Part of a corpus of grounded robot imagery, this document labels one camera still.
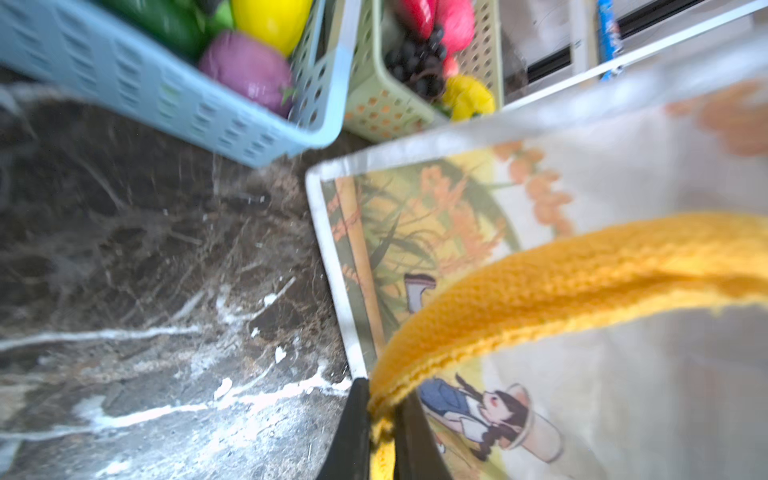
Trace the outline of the white grocery bag yellow handles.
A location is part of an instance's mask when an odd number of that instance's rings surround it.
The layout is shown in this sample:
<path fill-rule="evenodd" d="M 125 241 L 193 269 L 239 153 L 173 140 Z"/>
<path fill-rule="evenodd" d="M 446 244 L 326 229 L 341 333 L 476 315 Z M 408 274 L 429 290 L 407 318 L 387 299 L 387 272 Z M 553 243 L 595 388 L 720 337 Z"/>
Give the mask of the white grocery bag yellow handles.
<path fill-rule="evenodd" d="M 369 479 L 767 475 L 767 32 L 312 167 Z"/>

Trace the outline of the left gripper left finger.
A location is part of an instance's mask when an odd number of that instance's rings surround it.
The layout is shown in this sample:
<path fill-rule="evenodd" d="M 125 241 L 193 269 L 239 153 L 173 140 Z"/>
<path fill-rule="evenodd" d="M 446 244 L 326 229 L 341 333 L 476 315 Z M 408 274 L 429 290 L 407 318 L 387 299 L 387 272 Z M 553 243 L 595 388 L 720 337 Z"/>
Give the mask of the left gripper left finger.
<path fill-rule="evenodd" d="M 317 480 L 368 480 L 371 421 L 369 381 L 353 381 L 338 428 Z"/>

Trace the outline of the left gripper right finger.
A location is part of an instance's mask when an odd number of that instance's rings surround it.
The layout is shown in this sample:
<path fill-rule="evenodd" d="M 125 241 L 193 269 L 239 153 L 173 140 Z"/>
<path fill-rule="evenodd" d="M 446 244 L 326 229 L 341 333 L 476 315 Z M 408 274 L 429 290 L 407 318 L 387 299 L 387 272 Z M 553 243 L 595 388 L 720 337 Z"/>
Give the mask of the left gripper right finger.
<path fill-rule="evenodd" d="M 394 478 L 451 480 L 416 391 L 398 405 L 395 414 Z"/>

